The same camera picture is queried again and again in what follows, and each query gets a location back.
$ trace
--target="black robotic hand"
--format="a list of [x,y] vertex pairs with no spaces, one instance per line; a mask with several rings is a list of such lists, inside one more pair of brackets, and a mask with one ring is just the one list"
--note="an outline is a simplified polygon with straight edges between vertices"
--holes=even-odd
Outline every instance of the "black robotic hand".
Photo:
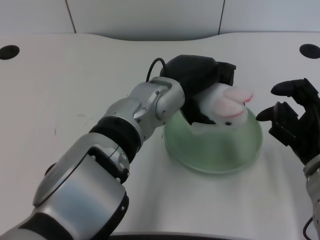
[[160,76],[174,79],[181,85],[185,95],[181,112],[189,124],[215,124],[200,112],[193,97],[216,83],[232,86],[235,70],[235,65],[217,62],[212,57],[179,55],[166,64],[166,70],[163,68]]
[[320,99],[318,91],[306,79],[285,81],[275,85],[271,93],[292,97],[305,113],[300,119],[288,103],[277,102],[258,114],[256,120],[271,121],[269,133],[285,146],[290,146],[306,165],[320,154]]

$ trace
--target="pink ear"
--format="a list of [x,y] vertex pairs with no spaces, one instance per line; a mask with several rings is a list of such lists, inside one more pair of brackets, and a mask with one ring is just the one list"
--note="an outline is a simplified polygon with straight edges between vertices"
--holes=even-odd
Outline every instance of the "pink ear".
[[238,86],[231,86],[224,91],[224,96],[228,99],[243,104],[250,102],[254,94],[250,90],[246,90]]
[[244,105],[226,97],[220,97],[212,106],[212,113],[225,118],[234,118],[244,112]]

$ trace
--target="black hole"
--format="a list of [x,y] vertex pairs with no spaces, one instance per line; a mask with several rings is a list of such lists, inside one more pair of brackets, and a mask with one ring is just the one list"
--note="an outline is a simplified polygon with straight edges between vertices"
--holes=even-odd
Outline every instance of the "black hole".
[[300,53],[309,59],[320,58],[320,47],[313,44],[304,44],[300,47]]
[[15,45],[4,46],[0,49],[0,59],[1,60],[9,60],[13,59],[20,52],[19,47]]

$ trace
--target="green glass bowl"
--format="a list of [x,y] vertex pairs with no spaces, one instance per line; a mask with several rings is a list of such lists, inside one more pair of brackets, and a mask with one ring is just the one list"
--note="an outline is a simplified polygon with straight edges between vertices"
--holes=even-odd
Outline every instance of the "green glass bowl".
[[229,127],[195,133],[178,111],[164,126],[164,141],[169,154],[186,166],[205,173],[222,174],[239,170],[259,155],[262,129],[248,110],[248,120],[239,129]]

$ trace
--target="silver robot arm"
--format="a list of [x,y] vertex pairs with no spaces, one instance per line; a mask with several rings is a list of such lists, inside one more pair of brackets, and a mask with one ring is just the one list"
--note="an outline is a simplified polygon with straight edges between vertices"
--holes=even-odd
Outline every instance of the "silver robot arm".
[[0,240],[103,239],[124,217],[129,198],[122,185],[144,141],[185,103],[181,85],[155,77],[109,107],[47,171],[31,215]]

